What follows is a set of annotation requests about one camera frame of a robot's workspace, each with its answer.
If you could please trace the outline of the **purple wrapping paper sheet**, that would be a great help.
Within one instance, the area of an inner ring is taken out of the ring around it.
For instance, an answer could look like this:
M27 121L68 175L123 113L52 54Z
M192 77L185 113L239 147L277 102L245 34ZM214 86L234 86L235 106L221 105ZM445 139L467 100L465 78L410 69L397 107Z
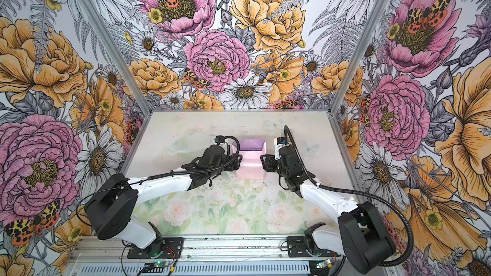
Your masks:
M239 180L264 180L266 172L260 157L266 154L266 146L264 139L240 140L242 160L239 169L236 170Z

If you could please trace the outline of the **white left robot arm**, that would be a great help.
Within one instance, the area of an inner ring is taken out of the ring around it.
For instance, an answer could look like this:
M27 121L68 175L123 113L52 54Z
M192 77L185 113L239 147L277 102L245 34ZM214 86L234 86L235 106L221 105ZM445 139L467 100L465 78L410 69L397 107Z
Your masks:
M238 170L241 161L239 152L213 144L202 156L174 171L147 178L113 175L92 195L84 210L99 240L127 241L155 258L164 250L164 239L156 225L133 217L135 208L167 194L212 183L222 172Z

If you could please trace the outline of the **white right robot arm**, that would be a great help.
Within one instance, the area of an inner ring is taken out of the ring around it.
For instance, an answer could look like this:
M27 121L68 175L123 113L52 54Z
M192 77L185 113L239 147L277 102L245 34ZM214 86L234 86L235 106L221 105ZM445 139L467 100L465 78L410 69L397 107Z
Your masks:
M395 254L396 245L376 207L322 188L292 145L279 144L273 155L262 155L260 160L263 169L277 173L289 191L337 222L320 221L305 230L300 244L310 256L343 255L359 273L366 274Z

